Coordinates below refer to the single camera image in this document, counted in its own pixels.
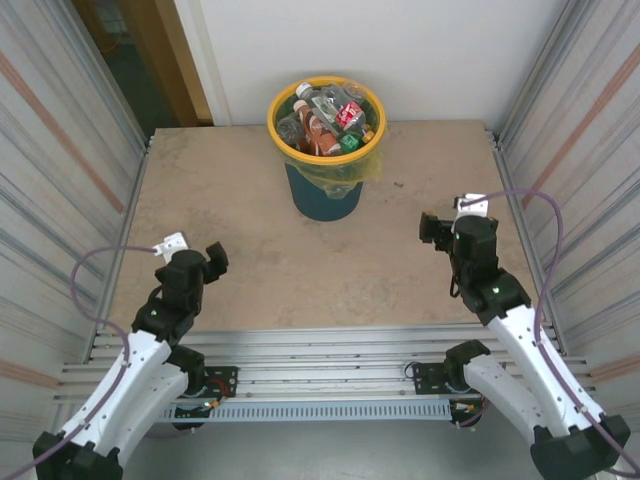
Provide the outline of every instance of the plastic bottle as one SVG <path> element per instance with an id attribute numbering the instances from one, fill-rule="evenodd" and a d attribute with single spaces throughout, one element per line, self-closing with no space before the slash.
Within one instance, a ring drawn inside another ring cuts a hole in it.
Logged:
<path id="1" fill-rule="evenodd" d="M 336 140 L 336 137 L 325 124 L 311 111 L 309 105 L 304 100 L 298 100 L 293 104 L 293 110 L 300 118 L 300 123 L 304 127 L 304 131 L 309 136 L 311 155 L 318 157 L 329 157 L 340 155 L 342 148 Z"/>
<path id="2" fill-rule="evenodd" d="M 309 139 L 305 134 L 300 117 L 290 113 L 276 125 L 276 132 L 284 143 L 302 153 L 309 153 Z"/>
<path id="3" fill-rule="evenodd" d="M 311 111 L 322 120 L 327 129 L 329 129 L 336 138 L 340 136 L 342 129 L 336 121 L 338 110 L 328 101 L 320 90 L 314 90 L 309 82 L 302 82 L 298 85 L 298 88 L 296 88 L 296 95 L 300 100 L 307 102 Z"/>
<path id="4" fill-rule="evenodd" d="M 342 84 L 342 90 L 349 95 L 358 105 L 362 106 L 363 102 L 367 98 L 367 94 L 364 91 L 362 85 L 355 80 L 347 80 Z"/>
<path id="5" fill-rule="evenodd" d="M 375 133 L 367 125 L 365 113 L 340 85 L 332 83 L 328 87 L 323 87 L 320 93 L 338 111 L 335 121 L 341 130 L 361 136 L 364 143 L 369 143 L 373 139 Z"/>

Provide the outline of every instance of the trash bin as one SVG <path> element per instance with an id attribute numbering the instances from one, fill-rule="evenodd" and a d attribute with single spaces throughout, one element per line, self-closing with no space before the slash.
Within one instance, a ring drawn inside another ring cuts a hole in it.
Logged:
<path id="1" fill-rule="evenodd" d="M 316 157 L 301 153 L 284 143 L 276 133 L 276 124 L 293 111 L 298 100 L 296 87 L 309 82 L 320 88 L 342 84 L 343 77 L 313 77 L 289 85 L 271 103 L 267 115 L 269 134 L 282 151 L 293 203 L 313 220 L 330 222 L 349 215 L 358 205 L 362 183 L 380 173 L 378 145 L 386 129 L 386 116 L 380 100 L 365 87 L 367 99 L 361 105 L 367 123 L 375 132 L 373 139 L 353 153 L 335 157 Z"/>

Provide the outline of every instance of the wooden table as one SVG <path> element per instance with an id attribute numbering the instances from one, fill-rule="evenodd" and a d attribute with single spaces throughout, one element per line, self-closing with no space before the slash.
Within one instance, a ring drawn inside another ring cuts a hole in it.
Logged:
<path id="1" fill-rule="evenodd" d="M 300 214 L 282 157 L 264 126 L 158 130 L 133 219 L 130 245 L 182 231 L 192 248 L 221 241 L 229 272 L 205 288 L 195 330 L 466 323 L 449 297 L 444 253 L 418 239 L 420 214 L 453 218 L 453 198 L 502 184 L 481 122 L 391 123 L 383 174 L 365 184 L 348 217 Z M 506 200 L 498 254 L 535 293 Z M 162 257 L 125 255 L 112 316 L 128 327 L 157 285 Z"/>

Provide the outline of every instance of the cable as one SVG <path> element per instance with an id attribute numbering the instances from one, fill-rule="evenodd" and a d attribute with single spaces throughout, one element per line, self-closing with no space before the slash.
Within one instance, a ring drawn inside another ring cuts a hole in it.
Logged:
<path id="1" fill-rule="evenodd" d="M 227 384 L 219 378 L 208 378 L 207 383 L 215 383 L 216 385 L 218 385 L 218 388 L 220 388 L 220 393 L 223 397 L 229 396 L 229 387 L 227 387 Z"/>
<path id="2" fill-rule="evenodd" d="M 468 202 L 461 202 L 460 206 L 466 207 L 466 206 L 474 205 L 476 203 L 493 200 L 494 198 L 499 198 L 507 195 L 535 195 L 537 197 L 540 197 L 546 200 L 551 205 L 556 215 L 558 239 L 556 242 L 555 253 L 553 255 L 553 261 L 551 263 L 551 267 L 549 268 L 549 273 L 547 274 L 547 278 L 545 278 L 542 284 L 542 288 L 540 289 L 538 305 L 536 305 L 534 322 L 533 322 L 534 338 L 536 340 L 536 345 L 540 350 L 540 354 L 542 355 L 542 358 L 544 359 L 545 363 L 549 367 L 549 370 L 551 370 L 551 373 L 553 373 L 553 376 L 556 378 L 560 386 L 562 386 L 562 388 L 567 393 L 569 398 L 571 398 L 571 401 L 574 403 L 576 408 L 582 412 L 585 418 L 591 423 L 591 425 L 593 425 L 593 427 L 598 431 L 598 433 L 602 435 L 602 437 L 607 441 L 607 443 L 611 446 L 611 448 L 613 448 L 631 466 L 631 468 L 635 470 L 634 473 L 620 472 L 614 469 L 609 469 L 608 472 L 624 478 L 640 478 L 640 465 L 638 465 L 638 463 L 636 463 L 636 461 L 633 458 L 631 458 L 631 455 L 629 455 L 627 452 L 624 451 L 624 449 L 618 444 L 618 442 L 616 442 L 615 439 L 611 435 L 609 435 L 609 432 L 607 432 L 604 429 L 604 427 L 600 425 L 600 423 L 598 423 L 598 421 L 593 417 L 593 415 L 589 413 L 586 406 L 580 401 L 580 398 L 578 398 L 578 396 L 573 392 L 573 390 L 571 389 L 567 381 L 564 379 L 562 374 L 558 371 L 555 364 L 551 360 L 551 357 L 549 356 L 549 352 L 547 352 L 546 347 L 541 342 L 542 309 L 543 309 L 545 300 L 547 298 L 547 294 L 551 289 L 551 283 L 553 281 L 554 274 L 556 273 L 558 263 L 560 262 L 560 254 L 562 252 L 562 239 L 564 238 L 564 222 L 562 220 L 562 212 L 560 211 L 560 205 L 558 205 L 558 203 L 550 195 L 547 195 L 546 193 L 541 192 L 539 190 L 534 190 L 530 188 L 515 188 L 512 190 L 504 190 L 502 192 L 490 193 L 489 195 L 485 195 L 484 197 L 477 198 L 475 200 L 470 200 Z"/>
<path id="3" fill-rule="evenodd" d="M 98 253 L 107 252 L 107 251 L 113 251 L 113 250 L 115 250 L 115 251 L 129 250 L 129 251 L 136 251 L 136 252 L 155 253 L 155 249 L 153 249 L 153 248 L 130 247 L 130 246 L 127 246 L 127 245 L 123 245 L 123 246 L 109 245 L 107 247 L 101 247 L 101 248 L 96 248 L 94 250 L 90 250 L 87 253 L 85 253 L 76 262 L 76 264 L 73 266 L 73 269 L 71 270 L 71 274 L 69 275 L 69 280 L 70 280 L 70 289 L 69 289 L 69 291 L 70 291 L 70 294 L 71 294 L 71 300 L 73 301 L 73 304 L 75 305 L 75 307 L 78 309 L 78 311 L 87 320 L 97 324 L 98 326 L 104 325 L 104 326 L 111 327 L 113 330 L 115 330 L 115 332 L 118 334 L 118 336 L 120 336 L 120 338 L 122 339 L 123 349 L 124 349 L 123 364 L 120 367 L 120 370 L 118 371 L 118 374 L 116 375 L 116 378 L 113 381 L 113 384 L 111 385 L 111 387 L 109 387 L 109 389 L 106 391 L 104 396 L 98 401 L 98 403 L 96 403 L 96 406 L 93 407 L 93 409 L 87 414 L 87 416 L 84 418 L 84 421 L 83 421 L 82 424 L 78 425 L 64 439 L 62 439 L 55 446 L 51 447 L 49 450 L 44 452 L 38 458 L 36 458 L 36 459 L 32 460 L 31 462 L 27 463 L 26 465 L 22 466 L 21 468 L 19 468 L 15 472 L 10 473 L 8 476 L 4 477 L 2 480 L 15 480 L 15 479 L 17 479 L 18 477 L 20 477 L 24 473 L 26 473 L 29 470 L 31 470 L 32 468 L 34 468 L 36 465 L 39 465 L 42 462 L 44 462 L 44 461 L 48 460 L 49 458 L 51 458 L 51 456 L 55 455 L 57 452 L 62 450 L 62 448 L 64 448 L 67 444 L 69 444 L 71 442 L 71 440 L 73 440 L 73 438 L 76 435 L 78 435 L 82 431 L 83 428 L 85 428 L 85 426 L 93 419 L 93 417 L 95 417 L 98 414 L 98 412 L 104 406 L 104 404 L 107 403 L 107 401 L 109 400 L 109 398 L 111 397 L 113 392 L 115 392 L 116 388 L 118 388 L 118 385 L 120 385 L 120 382 L 122 381 L 122 378 L 124 377 L 124 375 L 125 375 L 125 373 L 127 371 L 127 365 L 129 363 L 129 356 L 130 356 L 130 351 L 131 351 L 131 348 L 129 346 L 129 340 L 127 339 L 127 333 L 122 328 L 120 328 L 117 324 L 115 324 L 115 323 L 113 323 L 113 322 L 111 322 L 109 320 L 103 320 L 103 319 L 100 319 L 98 317 L 95 317 L 95 316 L 91 315 L 91 313 L 89 313 L 89 311 L 87 309 L 85 309 L 80 304 L 80 301 L 78 300 L 78 287 L 76 285 L 76 275 L 78 274 L 78 270 L 80 269 L 82 264 L 84 264 L 84 262 L 86 262 L 90 257 L 92 257 L 92 256 L 94 256 L 94 255 L 96 255 Z"/>
<path id="4" fill-rule="evenodd" d="M 456 427 L 458 428 L 464 428 L 467 425 L 471 425 L 473 422 L 475 422 L 477 419 L 479 419 L 482 415 L 484 415 L 486 413 L 487 410 L 489 410 L 489 407 L 491 407 L 491 402 L 489 401 L 489 399 L 485 396 L 482 397 L 482 408 L 480 409 L 480 411 L 478 413 L 476 413 L 473 417 L 469 418 L 468 420 L 465 420 L 464 422 L 460 423 L 456 423 Z"/>
<path id="5" fill-rule="evenodd" d="M 409 362 L 409 363 L 407 363 L 407 365 L 404 367 L 404 371 L 403 371 L 405 378 L 408 378 L 409 380 L 414 380 L 413 376 L 410 377 L 409 375 L 407 375 L 407 370 L 409 370 L 410 367 L 413 367 L 417 363 L 418 362 Z"/>

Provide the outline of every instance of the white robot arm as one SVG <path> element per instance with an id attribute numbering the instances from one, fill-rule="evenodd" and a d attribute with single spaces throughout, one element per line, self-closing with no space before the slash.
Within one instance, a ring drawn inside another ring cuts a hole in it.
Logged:
<path id="1" fill-rule="evenodd" d="M 35 458 L 55 452 L 36 465 L 38 480 L 120 480 L 161 410 L 203 388 L 204 356 L 178 343 L 200 313 L 204 285 L 226 273 L 226 253 L 214 244 L 207 248 L 207 261 L 189 250 L 181 235 L 166 238 L 156 250 L 168 263 L 156 271 L 160 286 L 133 322 L 128 361 L 123 350 L 74 417 L 57 434 L 44 432 L 38 438 Z M 85 420 L 96 408 L 97 415 Z"/>
<path id="2" fill-rule="evenodd" d="M 420 238 L 449 255 L 451 296 L 460 296 L 495 333 L 518 365 L 528 389 L 476 340 L 447 352 L 446 381 L 457 391 L 473 388 L 489 399 L 527 440 L 545 480 L 583 480 L 618 459 L 618 452 L 587 415 L 621 446 L 630 436 L 629 427 L 620 416 L 606 416 L 580 386 L 544 330 L 536 325 L 535 310 L 518 280 L 498 267 L 498 222 L 487 217 L 488 202 L 478 201 L 482 197 L 467 194 L 457 198 L 453 221 L 423 214 Z M 420 364 L 413 368 L 414 375 L 424 375 Z"/>

